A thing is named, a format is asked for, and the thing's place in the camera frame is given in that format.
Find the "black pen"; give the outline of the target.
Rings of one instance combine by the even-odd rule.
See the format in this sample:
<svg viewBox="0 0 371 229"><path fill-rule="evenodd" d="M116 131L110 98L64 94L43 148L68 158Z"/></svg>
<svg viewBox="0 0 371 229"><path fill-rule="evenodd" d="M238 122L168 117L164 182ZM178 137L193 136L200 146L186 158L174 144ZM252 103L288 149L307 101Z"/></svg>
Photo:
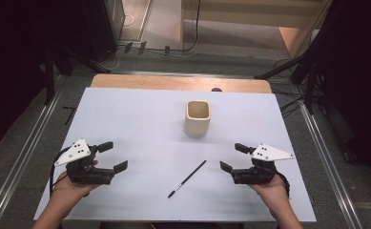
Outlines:
<svg viewBox="0 0 371 229"><path fill-rule="evenodd" d="M205 163L207 160L203 160L188 176L186 176L175 188L171 191L171 193L167 196L167 198L171 198L176 191L183 186Z"/></svg>

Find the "cream square cup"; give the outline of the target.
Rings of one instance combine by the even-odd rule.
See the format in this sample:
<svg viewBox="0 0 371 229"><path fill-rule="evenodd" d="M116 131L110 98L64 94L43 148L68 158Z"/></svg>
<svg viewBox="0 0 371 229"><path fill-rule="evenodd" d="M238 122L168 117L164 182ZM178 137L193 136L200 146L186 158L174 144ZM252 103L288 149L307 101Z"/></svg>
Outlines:
<svg viewBox="0 0 371 229"><path fill-rule="evenodd" d="M211 120L210 104L205 100L190 100L186 104L185 133L201 136L208 131Z"/></svg>

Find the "black metal stand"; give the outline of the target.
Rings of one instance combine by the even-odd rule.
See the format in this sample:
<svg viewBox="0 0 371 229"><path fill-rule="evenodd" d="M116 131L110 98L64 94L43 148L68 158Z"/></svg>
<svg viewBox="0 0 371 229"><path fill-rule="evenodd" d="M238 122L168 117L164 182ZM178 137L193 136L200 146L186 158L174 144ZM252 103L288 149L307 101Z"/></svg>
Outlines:
<svg viewBox="0 0 371 229"><path fill-rule="evenodd" d="M286 63L274 68L268 73L256 75L255 79L267 80L276 74L282 73L286 70L291 70L293 67L295 67L295 69L290 76L292 84L298 85L301 84L304 79L307 80L303 100L305 108L311 115L313 113L315 81L318 75L318 65L312 54L305 52L296 58L288 60Z"/></svg>
<svg viewBox="0 0 371 229"><path fill-rule="evenodd" d="M96 73L110 72L110 70L101 67L99 64L91 62L84 55L65 45L48 43L45 49L46 105L49 105L52 99L55 97L53 66L56 66L56 68L62 74L70 75L72 73L72 65L69 61L69 57L78 60L81 64L87 66Z"/></svg>

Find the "light wooden furniture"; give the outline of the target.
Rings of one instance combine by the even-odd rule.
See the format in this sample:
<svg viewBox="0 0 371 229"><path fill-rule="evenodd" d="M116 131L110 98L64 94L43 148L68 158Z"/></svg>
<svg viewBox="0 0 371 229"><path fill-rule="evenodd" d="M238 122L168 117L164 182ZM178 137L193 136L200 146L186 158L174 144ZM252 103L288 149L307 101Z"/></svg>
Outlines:
<svg viewBox="0 0 371 229"><path fill-rule="evenodd" d="M278 27L289 55L308 48L314 30L322 26L333 0L180 0L186 19Z"/></svg>

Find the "wooden table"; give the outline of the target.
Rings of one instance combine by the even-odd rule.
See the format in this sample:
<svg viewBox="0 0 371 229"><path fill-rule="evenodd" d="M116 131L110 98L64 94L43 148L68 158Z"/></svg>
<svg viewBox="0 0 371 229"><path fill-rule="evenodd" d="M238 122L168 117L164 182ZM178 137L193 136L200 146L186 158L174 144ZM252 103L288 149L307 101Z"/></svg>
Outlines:
<svg viewBox="0 0 371 229"><path fill-rule="evenodd" d="M227 93L250 94L270 94L272 92L270 84L265 80L147 74L100 73L93 78L91 87L199 92L220 89Z"/></svg>

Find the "person's left hand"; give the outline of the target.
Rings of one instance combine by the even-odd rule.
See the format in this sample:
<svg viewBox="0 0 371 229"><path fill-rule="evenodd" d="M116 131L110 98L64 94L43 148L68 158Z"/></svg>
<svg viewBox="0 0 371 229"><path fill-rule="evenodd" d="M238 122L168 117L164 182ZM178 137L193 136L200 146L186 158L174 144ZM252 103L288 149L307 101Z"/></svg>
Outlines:
<svg viewBox="0 0 371 229"><path fill-rule="evenodd" d="M68 173L63 172L53 186L51 203L54 203L58 207L73 208L73 206L95 188L97 188L95 184L73 183Z"/></svg>

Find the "metal floor rail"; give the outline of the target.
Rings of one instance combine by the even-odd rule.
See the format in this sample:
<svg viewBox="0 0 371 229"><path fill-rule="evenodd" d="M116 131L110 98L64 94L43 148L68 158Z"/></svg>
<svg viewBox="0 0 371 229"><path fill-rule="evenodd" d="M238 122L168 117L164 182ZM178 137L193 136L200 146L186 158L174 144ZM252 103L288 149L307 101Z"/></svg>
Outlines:
<svg viewBox="0 0 371 229"><path fill-rule="evenodd" d="M33 151L35 150L35 147L41 135L43 134L50 117L52 116L59 97L60 93L56 93L54 98L50 100L49 104L45 105L42 109L40 116L38 116L36 119L36 122L18 155L18 158L14 162L7 178L0 188L0 219L10 202L17 184L31 159Z"/></svg>
<svg viewBox="0 0 371 229"><path fill-rule="evenodd" d="M301 104L300 110L307 125L307 128L311 134L311 137L313 138L314 144L319 154L319 159L321 160L325 173L335 194L338 206L340 207L348 228L363 229L357 210L352 199L350 198L350 195L348 194L345 185L343 184L340 173L330 155L330 152L319 130L319 126L315 117L309 113L304 104Z"/></svg>

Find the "dark cabinet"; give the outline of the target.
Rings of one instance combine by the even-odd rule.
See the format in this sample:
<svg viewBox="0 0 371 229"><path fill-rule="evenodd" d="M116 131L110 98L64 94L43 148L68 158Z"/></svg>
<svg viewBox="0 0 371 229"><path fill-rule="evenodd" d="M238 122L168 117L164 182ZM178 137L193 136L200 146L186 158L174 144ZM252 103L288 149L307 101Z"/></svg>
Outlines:
<svg viewBox="0 0 371 229"><path fill-rule="evenodd" d="M117 50L125 11L122 0L82 0L90 34L90 59L103 61Z"/></svg>

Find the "person's right hand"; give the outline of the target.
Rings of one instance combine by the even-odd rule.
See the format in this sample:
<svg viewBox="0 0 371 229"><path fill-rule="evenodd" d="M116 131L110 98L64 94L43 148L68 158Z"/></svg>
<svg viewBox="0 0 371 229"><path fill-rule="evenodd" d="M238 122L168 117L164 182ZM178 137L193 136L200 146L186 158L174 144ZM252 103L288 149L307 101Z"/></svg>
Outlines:
<svg viewBox="0 0 371 229"><path fill-rule="evenodd" d="M249 184L270 210L285 210L290 206L284 181L275 175L269 183Z"/></svg>

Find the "white table board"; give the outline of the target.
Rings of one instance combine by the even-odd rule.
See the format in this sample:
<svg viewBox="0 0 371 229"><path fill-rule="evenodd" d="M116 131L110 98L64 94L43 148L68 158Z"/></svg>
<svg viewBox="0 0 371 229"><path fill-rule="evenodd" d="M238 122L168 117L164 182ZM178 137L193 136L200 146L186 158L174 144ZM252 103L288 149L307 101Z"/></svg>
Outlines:
<svg viewBox="0 0 371 229"><path fill-rule="evenodd" d="M211 120L205 135L185 133L186 104L205 100ZM251 158L235 144L293 147L273 94L88 88L64 141L78 138L113 148L97 155L102 168L128 161L111 184L83 198L70 219L98 221L269 221L271 215L248 186L222 171ZM203 160L207 162L171 197L167 196Z"/></svg>

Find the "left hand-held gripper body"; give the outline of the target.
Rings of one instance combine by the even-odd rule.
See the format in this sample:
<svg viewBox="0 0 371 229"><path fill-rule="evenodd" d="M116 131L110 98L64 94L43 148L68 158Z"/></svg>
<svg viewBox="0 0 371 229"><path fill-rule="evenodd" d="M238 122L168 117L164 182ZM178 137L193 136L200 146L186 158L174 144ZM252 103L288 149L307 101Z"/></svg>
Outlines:
<svg viewBox="0 0 371 229"><path fill-rule="evenodd" d="M79 138L70 147L62 150L53 166L65 165L70 180L77 184L109 185L115 175L113 169L96 168L93 164L98 145L89 145Z"/></svg>

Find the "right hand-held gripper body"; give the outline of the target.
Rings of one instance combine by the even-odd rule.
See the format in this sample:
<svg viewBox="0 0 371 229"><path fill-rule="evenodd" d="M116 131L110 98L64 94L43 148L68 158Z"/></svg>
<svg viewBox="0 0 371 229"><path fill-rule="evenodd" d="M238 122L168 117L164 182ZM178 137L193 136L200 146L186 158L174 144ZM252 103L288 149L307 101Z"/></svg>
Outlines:
<svg viewBox="0 0 371 229"><path fill-rule="evenodd" d="M253 166L248 169L233 169L231 176L235 184L266 184L275 175L280 176L286 185L287 178L278 171L275 162L292 159L295 156L267 144L259 144L250 155Z"/></svg>

